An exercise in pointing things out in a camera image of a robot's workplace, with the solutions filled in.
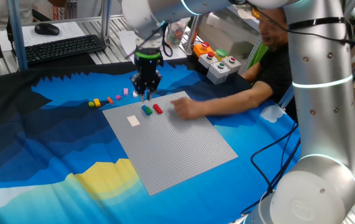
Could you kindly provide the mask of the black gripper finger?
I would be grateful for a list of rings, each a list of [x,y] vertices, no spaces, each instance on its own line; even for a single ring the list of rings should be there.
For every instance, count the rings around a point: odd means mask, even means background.
[[[147,99],[148,100],[151,100],[153,93],[157,91],[158,85],[159,85],[161,79],[162,79],[162,76],[158,70],[156,70],[154,73],[149,75],[149,78],[147,81]]]
[[[131,82],[134,86],[135,92],[140,97],[141,101],[144,101],[145,97],[145,85],[142,81],[141,74],[137,73],[131,77]]]

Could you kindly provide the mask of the person's left hand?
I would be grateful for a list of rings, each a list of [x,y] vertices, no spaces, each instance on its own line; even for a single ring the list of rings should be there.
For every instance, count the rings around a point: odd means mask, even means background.
[[[207,114],[205,102],[195,101],[189,98],[179,98],[172,100],[171,104],[173,104],[176,114],[184,120],[197,119]]]

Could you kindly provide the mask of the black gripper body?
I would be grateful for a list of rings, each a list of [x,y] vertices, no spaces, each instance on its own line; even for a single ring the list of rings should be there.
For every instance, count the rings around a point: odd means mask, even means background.
[[[145,90],[147,90],[147,81],[149,75],[154,73],[157,70],[157,67],[160,65],[163,67],[164,61],[162,57],[156,58],[145,58],[145,57],[135,57],[134,62],[137,66],[138,73],[141,74],[142,81],[145,85]]]

